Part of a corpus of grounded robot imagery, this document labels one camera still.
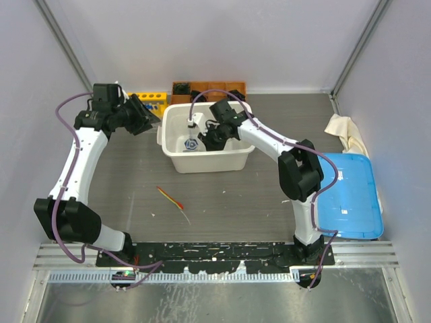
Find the white plastic tub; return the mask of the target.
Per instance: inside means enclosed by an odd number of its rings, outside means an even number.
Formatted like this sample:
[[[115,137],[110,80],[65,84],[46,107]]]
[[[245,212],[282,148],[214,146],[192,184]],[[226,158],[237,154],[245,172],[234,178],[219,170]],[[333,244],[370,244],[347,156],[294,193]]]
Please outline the white plastic tub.
[[[245,141],[230,139],[224,150],[206,151],[198,139],[199,129],[187,127],[190,107],[189,103],[170,105],[158,127],[157,142],[164,155],[172,160],[175,170],[181,174],[242,170],[255,147]],[[198,141],[198,150],[185,151],[188,138]]]

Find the yellow test tube rack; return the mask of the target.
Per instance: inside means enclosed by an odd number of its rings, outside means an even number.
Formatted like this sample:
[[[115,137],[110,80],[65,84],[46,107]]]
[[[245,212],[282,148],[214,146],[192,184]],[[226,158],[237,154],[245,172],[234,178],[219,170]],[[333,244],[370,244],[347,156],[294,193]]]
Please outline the yellow test tube rack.
[[[158,118],[162,118],[164,115],[165,109],[168,107],[168,95],[166,92],[129,92],[127,94],[127,98],[125,99],[126,104],[130,105],[129,97],[131,94],[137,94],[138,98],[142,101],[142,103],[149,109],[149,106],[159,105],[160,110],[155,111],[151,110],[153,114],[155,114]]]

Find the clear plastic pipette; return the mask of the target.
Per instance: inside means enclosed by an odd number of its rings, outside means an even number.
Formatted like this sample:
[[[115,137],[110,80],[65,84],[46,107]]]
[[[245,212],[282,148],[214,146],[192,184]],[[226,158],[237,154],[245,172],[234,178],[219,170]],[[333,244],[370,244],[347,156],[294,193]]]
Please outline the clear plastic pipette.
[[[131,225],[131,219],[133,216],[133,209],[134,209],[134,201],[135,201],[135,192],[133,192],[132,197],[131,197],[131,204],[129,207],[129,213],[128,213],[128,218],[127,218],[127,226],[130,227]]]

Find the red yellow stick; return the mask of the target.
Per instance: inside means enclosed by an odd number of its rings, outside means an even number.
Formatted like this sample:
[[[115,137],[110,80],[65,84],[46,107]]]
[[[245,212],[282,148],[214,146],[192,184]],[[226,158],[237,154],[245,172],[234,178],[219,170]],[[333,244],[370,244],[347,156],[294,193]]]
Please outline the red yellow stick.
[[[184,206],[178,202],[177,200],[175,200],[174,198],[172,198],[165,190],[163,190],[161,187],[157,186],[156,187],[158,189],[158,191],[166,198],[168,199],[171,203],[173,203],[176,207],[178,207],[181,211],[184,210]]]

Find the blue plastic lid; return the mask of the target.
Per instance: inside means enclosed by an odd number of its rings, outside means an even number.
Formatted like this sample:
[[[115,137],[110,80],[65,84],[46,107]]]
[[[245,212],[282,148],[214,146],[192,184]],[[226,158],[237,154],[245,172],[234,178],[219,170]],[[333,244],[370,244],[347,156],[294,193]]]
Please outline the blue plastic lid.
[[[370,160],[353,153],[326,155],[338,169],[337,184],[317,198],[317,226],[325,236],[351,240],[378,239],[384,232]]]

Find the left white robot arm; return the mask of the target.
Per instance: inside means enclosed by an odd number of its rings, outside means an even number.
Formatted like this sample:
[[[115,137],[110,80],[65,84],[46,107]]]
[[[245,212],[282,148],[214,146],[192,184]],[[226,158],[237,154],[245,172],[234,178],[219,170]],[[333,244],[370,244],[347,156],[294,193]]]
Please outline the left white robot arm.
[[[136,136],[152,129],[160,119],[137,94],[127,94],[118,83],[96,83],[86,97],[87,107],[73,124],[59,119],[73,136],[71,149],[55,186],[45,199],[35,201],[34,212],[48,239],[106,250],[119,266],[129,266],[135,258],[131,236],[103,224],[101,216],[89,207],[88,195],[111,135],[125,129]]]

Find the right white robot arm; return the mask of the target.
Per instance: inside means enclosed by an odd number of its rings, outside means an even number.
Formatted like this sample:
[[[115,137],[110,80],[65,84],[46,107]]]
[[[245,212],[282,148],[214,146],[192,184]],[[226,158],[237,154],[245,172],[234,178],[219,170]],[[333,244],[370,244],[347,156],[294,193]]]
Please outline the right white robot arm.
[[[267,128],[247,108],[235,111],[227,99],[209,107],[213,120],[193,113],[189,127],[199,129],[198,138],[207,151],[221,151],[230,139],[245,141],[269,156],[276,164],[279,185],[291,200],[294,219],[294,254],[298,262],[312,264],[323,248],[324,239],[312,221],[312,196],[321,189],[324,175],[314,145],[285,138]]]

